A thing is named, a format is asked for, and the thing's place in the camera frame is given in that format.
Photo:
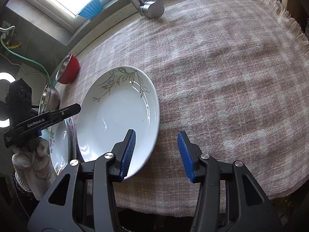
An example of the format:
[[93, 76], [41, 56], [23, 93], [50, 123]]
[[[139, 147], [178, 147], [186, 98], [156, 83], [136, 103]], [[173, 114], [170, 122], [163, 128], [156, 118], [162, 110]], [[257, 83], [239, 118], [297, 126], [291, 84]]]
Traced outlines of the white gloved left hand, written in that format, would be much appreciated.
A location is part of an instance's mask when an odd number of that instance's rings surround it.
[[15, 147], [12, 163], [15, 178], [24, 191], [41, 200], [57, 177], [49, 155], [47, 140], [37, 137], [29, 142], [32, 151]]

